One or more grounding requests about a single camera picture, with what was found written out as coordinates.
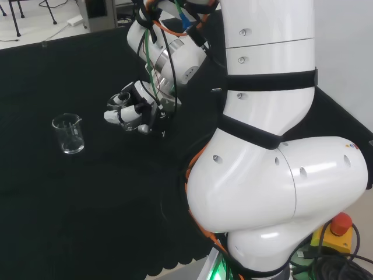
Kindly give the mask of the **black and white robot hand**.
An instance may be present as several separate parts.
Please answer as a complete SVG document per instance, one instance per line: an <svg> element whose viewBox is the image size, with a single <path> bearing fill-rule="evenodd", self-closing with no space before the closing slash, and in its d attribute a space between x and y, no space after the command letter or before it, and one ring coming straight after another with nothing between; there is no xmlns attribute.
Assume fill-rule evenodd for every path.
<svg viewBox="0 0 373 280"><path fill-rule="evenodd" d="M155 91L148 82L131 82L108 100L104 119L119 125L124 131L137 131L144 135L153 131L164 132L156 121L168 119L181 105L173 95L173 89L173 84L165 79L155 83Z"/></svg>

